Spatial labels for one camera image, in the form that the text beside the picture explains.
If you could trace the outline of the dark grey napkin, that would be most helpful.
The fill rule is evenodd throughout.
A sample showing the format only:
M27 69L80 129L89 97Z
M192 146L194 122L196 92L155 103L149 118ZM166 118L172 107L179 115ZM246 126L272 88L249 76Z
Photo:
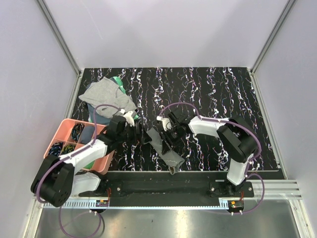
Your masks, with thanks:
M174 175L179 172L180 167L185 162L185 160L179 156L175 151L168 148L168 151L163 154L163 143L164 141L160 137L160 134L154 129L151 128L147 131L148 136L151 138L150 144L158 153L160 158L168 166L168 170L171 175Z

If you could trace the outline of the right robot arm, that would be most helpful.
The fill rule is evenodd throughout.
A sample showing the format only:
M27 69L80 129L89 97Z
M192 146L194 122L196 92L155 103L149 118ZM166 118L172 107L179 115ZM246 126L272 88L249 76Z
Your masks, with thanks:
M225 181L229 196L237 196L246 181L249 160L259 150L260 143L253 129L241 117L214 119L203 116L187 116L170 112L166 118L157 116L157 127L162 138L162 153L178 146L186 134L203 134L219 138L231 161Z

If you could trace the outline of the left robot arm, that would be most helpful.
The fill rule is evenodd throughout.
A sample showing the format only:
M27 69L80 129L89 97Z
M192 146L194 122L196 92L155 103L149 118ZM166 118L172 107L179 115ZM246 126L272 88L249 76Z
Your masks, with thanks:
M123 116L114 116L108 126L95 133L92 140L60 157L44 158L31 185L31 191L41 203L62 206L69 197L91 191L95 196L106 193L107 184L97 171L79 174L89 163L107 156L124 142L147 144L150 136L142 123Z

